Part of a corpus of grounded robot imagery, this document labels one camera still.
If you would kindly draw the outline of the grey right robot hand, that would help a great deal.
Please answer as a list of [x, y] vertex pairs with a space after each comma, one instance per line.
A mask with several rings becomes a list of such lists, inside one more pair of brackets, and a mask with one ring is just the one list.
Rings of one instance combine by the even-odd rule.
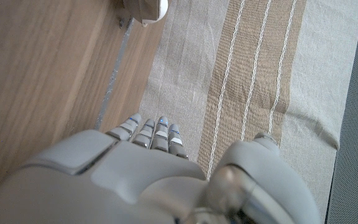
[[0, 223], [319, 223], [309, 188], [279, 153], [259, 133], [205, 174], [177, 125], [134, 114], [23, 163], [0, 185]]

